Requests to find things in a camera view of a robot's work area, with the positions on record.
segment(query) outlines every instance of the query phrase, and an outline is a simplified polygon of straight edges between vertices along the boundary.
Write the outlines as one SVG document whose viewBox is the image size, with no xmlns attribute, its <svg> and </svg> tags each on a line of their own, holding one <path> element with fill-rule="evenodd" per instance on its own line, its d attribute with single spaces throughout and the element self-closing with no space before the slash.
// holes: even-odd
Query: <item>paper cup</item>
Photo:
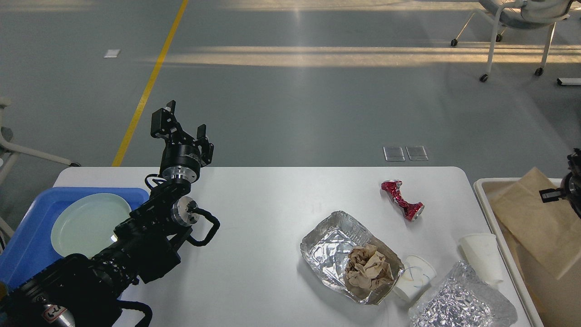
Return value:
<svg viewBox="0 0 581 327">
<path fill-rule="evenodd" d="M 496 235 L 469 234 L 460 239 L 460 246 L 480 279 L 489 285 L 497 285 L 503 281 L 503 262 L 496 244 Z"/>
<path fill-rule="evenodd" d="M 403 265 L 405 270 L 393 291 L 404 301 L 410 302 L 425 290 L 430 280 L 436 277 L 436 270 L 428 261 L 417 255 L 408 256 Z"/>
</svg>

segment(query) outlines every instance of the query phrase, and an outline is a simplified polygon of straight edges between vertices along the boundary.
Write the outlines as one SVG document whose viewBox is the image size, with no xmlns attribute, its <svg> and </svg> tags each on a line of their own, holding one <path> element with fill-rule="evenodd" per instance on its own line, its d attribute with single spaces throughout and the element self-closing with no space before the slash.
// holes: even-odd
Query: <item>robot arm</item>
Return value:
<svg viewBox="0 0 581 327">
<path fill-rule="evenodd" d="M 205 125 L 198 127 L 196 139 L 184 132 L 174 111 L 171 101 L 152 116 L 152 136 L 166 142 L 155 175 L 163 180 L 148 185 L 149 199 L 115 227 L 117 241 L 91 259 L 71 254 L 57 260 L 11 292 L 0 302 L 8 326 L 112 326 L 122 309 L 142 311 L 137 327 L 149 326 L 152 310 L 118 300 L 123 290 L 139 279 L 149 283 L 163 277 L 181 262 L 177 251 L 184 242 L 205 246 L 220 227 L 216 217 L 186 196 L 200 168 L 211 162 L 214 145 Z M 202 241 L 190 235 L 199 216 L 213 225 Z"/>
<path fill-rule="evenodd" d="M 561 181 L 561 187 L 556 189 L 540 190 L 543 203 L 569 201 L 571 207 L 581 218 L 581 150 L 574 149 L 574 153 L 567 156 L 570 172 Z"/>
</svg>

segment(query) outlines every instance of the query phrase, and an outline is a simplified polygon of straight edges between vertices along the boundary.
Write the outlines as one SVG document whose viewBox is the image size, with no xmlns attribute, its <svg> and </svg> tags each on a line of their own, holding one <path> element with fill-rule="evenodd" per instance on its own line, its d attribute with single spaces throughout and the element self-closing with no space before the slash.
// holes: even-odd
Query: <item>crumpled aluminum foil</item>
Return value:
<svg viewBox="0 0 581 327">
<path fill-rule="evenodd" d="M 345 268 L 349 261 L 347 256 L 354 246 L 365 244 L 377 246 L 378 251 L 386 256 L 394 277 L 392 283 L 373 291 L 355 287 L 345 281 Z M 300 252 L 323 284 L 362 304 L 379 304 L 392 290 L 404 269 L 400 258 L 385 243 L 343 211 L 333 212 L 307 234 L 300 244 Z"/>
<path fill-rule="evenodd" d="M 408 314 L 411 326 L 421 327 L 509 327 L 518 319 L 514 305 L 464 261 L 424 293 Z"/>
</svg>

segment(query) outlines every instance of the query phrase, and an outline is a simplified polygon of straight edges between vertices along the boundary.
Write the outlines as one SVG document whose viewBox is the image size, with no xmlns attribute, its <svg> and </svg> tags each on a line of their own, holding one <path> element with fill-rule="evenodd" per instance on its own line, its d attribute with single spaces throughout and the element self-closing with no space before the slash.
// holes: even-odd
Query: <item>yellow floor line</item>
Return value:
<svg viewBox="0 0 581 327">
<path fill-rule="evenodd" d="M 111 166 L 113 167 L 119 167 L 123 162 L 123 158 L 125 157 L 125 153 L 127 152 L 127 148 L 129 147 L 129 143 L 131 142 L 131 138 L 133 137 L 133 133 L 135 132 L 135 128 L 137 127 L 137 123 L 139 122 L 141 113 L 143 113 L 145 104 L 147 104 L 149 94 L 153 89 L 153 85 L 155 84 L 155 80 L 157 79 L 157 75 L 159 74 L 159 70 L 162 68 L 163 61 L 165 60 L 167 51 L 169 50 L 171 45 L 171 40 L 174 39 L 175 31 L 178 29 L 178 25 L 180 24 L 180 20 L 184 14 L 187 5 L 188 0 L 183 0 L 180 9 L 178 11 L 178 14 L 174 19 L 174 23 L 171 25 L 171 29 L 169 34 L 167 35 L 166 42 L 163 44 L 162 51 L 159 53 L 159 56 L 157 57 L 157 61 L 155 62 L 155 66 L 153 67 L 153 71 L 151 72 L 151 76 L 149 76 L 149 81 L 145 86 L 144 92 L 141 95 L 141 99 L 139 99 L 139 104 L 135 109 L 135 113 L 133 114 L 133 118 L 129 123 L 129 127 L 125 132 L 123 141 L 121 141 L 121 146 L 119 146 L 119 150 L 117 150 L 115 159 L 111 164 Z"/>
</svg>

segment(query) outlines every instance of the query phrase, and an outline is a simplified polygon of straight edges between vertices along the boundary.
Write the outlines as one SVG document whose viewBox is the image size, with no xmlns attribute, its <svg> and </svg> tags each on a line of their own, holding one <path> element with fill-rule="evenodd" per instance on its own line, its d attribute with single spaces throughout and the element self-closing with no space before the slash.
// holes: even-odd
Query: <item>blue tray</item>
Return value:
<svg viewBox="0 0 581 327">
<path fill-rule="evenodd" d="M 62 258 L 51 244 L 52 225 L 75 201 L 95 193 L 113 193 L 136 209 L 149 199 L 145 190 L 111 187 L 53 187 L 39 194 L 0 255 L 0 281 L 15 289 Z"/>
</svg>

